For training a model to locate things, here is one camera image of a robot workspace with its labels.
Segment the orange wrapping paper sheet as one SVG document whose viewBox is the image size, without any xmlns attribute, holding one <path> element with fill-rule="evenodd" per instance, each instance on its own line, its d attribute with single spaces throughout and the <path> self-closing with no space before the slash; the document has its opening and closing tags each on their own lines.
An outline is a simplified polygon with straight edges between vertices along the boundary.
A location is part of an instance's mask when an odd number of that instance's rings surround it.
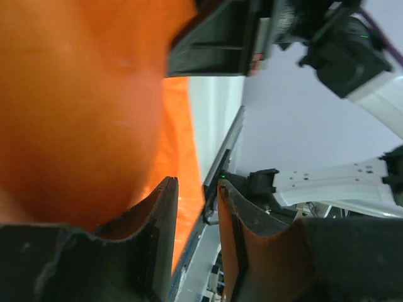
<svg viewBox="0 0 403 302">
<path fill-rule="evenodd" d="M 193 1 L 1 2 L 1 221 L 93 230 L 179 181 L 173 264 L 203 194 L 187 77 Z"/>
</svg>

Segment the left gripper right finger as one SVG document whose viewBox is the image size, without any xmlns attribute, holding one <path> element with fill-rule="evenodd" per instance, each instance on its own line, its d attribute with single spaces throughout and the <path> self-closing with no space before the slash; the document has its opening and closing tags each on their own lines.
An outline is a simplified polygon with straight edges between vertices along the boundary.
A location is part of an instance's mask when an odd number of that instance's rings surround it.
<svg viewBox="0 0 403 302">
<path fill-rule="evenodd" d="M 226 180 L 217 188 L 227 301 L 401 301 L 402 220 L 287 225 Z"/>
</svg>

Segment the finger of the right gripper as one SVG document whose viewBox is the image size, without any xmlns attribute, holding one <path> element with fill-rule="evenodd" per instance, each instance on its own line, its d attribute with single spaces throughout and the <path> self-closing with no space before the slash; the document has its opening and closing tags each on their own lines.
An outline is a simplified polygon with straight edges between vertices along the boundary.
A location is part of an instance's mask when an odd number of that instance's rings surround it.
<svg viewBox="0 0 403 302">
<path fill-rule="evenodd" d="M 273 1 L 197 1 L 174 37 L 168 77 L 246 76 L 264 58 Z"/>
</svg>

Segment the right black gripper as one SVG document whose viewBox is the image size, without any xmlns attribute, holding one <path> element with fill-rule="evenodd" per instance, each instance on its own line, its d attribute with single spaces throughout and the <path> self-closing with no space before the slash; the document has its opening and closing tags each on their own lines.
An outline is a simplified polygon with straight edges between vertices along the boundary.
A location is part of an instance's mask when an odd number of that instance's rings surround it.
<svg viewBox="0 0 403 302">
<path fill-rule="evenodd" d="M 286 1 L 276 26 L 275 43 L 287 50 L 306 47 L 298 61 L 339 98 L 345 98 L 382 72 L 392 72 L 386 44 L 375 29 L 354 16 L 360 1 Z"/>
</svg>

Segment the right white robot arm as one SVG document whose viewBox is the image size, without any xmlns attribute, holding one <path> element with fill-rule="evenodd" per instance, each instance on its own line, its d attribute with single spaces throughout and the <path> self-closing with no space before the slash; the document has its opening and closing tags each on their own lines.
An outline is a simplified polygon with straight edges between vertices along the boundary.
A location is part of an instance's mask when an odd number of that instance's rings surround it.
<svg viewBox="0 0 403 302">
<path fill-rule="evenodd" d="M 168 76 L 188 79 L 207 201 L 402 216 L 402 55 L 361 1 L 199 1 Z"/>
</svg>

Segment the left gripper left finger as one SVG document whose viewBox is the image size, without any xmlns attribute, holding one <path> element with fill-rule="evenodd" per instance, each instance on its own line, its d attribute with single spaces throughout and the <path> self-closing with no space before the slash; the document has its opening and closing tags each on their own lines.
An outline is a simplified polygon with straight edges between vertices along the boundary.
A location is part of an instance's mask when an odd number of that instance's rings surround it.
<svg viewBox="0 0 403 302">
<path fill-rule="evenodd" d="M 167 301 L 178 180 L 93 232 L 65 224 L 1 225 L 2 301 Z"/>
</svg>

